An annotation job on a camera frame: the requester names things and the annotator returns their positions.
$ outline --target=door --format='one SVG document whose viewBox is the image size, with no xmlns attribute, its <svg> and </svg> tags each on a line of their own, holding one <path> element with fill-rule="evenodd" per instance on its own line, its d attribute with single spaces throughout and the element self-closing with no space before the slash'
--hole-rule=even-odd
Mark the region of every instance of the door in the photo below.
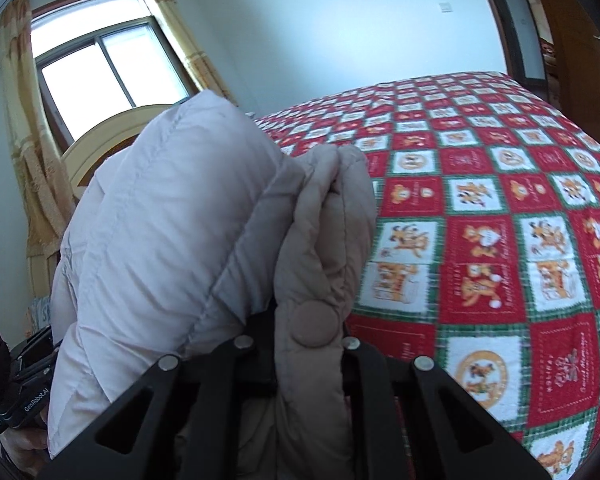
<svg viewBox="0 0 600 480">
<path fill-rule="evenodd" d="M 542 0 L 562 112 L 600 143 L 600 33 L 577 0 Z"/>
</svg>

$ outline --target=curtain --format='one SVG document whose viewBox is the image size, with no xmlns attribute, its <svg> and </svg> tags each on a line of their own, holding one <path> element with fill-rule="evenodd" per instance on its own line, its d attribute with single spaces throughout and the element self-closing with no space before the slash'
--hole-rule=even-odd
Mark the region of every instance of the curtain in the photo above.
<svg viewBox="0 0 600 480">
<path fill-rule="evenodd" d="M 29 0 L 12 1 L 0 17 L 0 62 L 11 161 L 29 221 L 27 256 L 48 258 L 60 250 L 75 202 L 42 106 Z"/>
<path fill-rule="evenodd" d="M 234 102 L 222 78 L 182 21 L 175 0 L 144 0 L 189 76 L 200 89 L 208 88 Z"/>
</svg>

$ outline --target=silver bolt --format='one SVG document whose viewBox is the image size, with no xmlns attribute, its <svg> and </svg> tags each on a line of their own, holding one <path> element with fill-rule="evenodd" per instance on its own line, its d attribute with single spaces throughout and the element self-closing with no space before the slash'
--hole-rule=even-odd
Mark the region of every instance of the silver bolt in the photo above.
<svg viewBox="0 0 600 480">
<path fill-rule="evenodd" d="M 413 360 L 413 364 L 418 370 L 423 372 L 428 372 L 433 370 L 435 363 L 431 357 L 427 357 L 426 355 L 420 355 Z"/>
<path fill-rule="evenodd" d="M 175 355 L 165 355 L 160 358 L 158 361 L 158 368 L 163 372 L 168 372 L 173 370 L 180 363 L 180 359 L 178 359 Z"/>
<path fill-rule="evenodd" d="M 253 345 L 253 337 L 248 335 L 239 335 L 234 339 L 234 345 L 238 350 L 246 350 Z"/>
<path fill-rule="evenodd" d="M 357 350 L 360 348 L 360 339 L 353 336 L 346 336 L 342 340 L 342 346 L 344 346 L 345 350 Z"/>
</svg>

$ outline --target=human hand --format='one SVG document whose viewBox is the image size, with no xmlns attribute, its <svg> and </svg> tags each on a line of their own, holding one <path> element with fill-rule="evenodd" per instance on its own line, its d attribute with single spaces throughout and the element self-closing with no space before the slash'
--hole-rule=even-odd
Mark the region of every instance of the human hand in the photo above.
<svg viewBox="0 0 600 480">
<path fill-rule="evenodd" d="M 45 422 L 46 412 L 47 409 L 45 408 L 41 413 Z M 24 428 L 22 430 L 7 428 L 0 435 L 0 443 L 20 471 L 35 477 L 46 464 L 44 455 L 40 453 L 41 450 L 47 448 L 46 430 L 40 430 L 39 428 Z"/>
</svg>

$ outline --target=bedspread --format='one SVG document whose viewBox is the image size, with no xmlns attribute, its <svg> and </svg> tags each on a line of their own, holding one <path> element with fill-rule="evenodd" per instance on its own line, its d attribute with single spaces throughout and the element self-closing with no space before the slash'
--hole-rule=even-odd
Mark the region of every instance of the bedspread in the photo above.
<svg viewBox="0 0 600 480">
<path fill-rule="evenodd" d="M 382 83 L 257 121 L 365 152 L 379 221 L 353 334 L 432 356 L 544 465 L 600 437 L 600 145 L 500 73 Z"/>
</svg>

